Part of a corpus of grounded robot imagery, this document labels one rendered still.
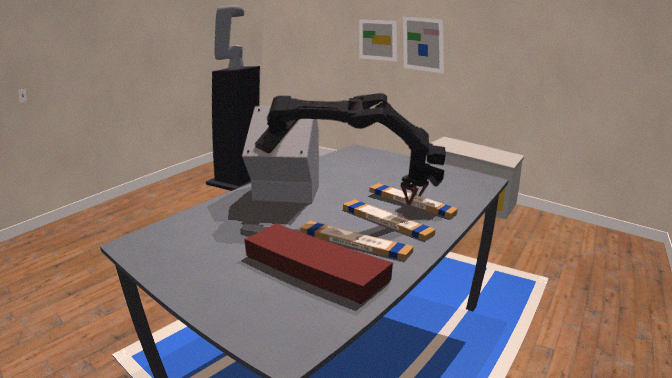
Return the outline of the white welding electrode pack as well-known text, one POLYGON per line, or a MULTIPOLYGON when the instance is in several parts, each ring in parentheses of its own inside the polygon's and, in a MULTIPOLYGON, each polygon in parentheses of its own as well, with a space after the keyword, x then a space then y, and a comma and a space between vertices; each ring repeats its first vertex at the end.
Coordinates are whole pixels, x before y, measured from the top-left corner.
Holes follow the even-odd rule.
POLYGON ((389 228, 426 241, 435 235, 434 228, 414 222, 385 210, 368 205, 361 201, 352 200, 343 204, 343 210, 377 222, 389 228))

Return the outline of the white electrode pack with blue and orange bands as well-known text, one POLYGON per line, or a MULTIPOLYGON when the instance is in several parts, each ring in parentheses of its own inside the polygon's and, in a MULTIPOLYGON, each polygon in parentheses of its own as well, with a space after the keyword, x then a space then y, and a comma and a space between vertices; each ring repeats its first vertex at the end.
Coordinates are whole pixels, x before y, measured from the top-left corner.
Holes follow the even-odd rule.
POLYGON ((301 226, 300 232, 333 243, 404 261, 413 253, 414 248, 414 246, 380 239, 313 221, 309 221, 301 226))

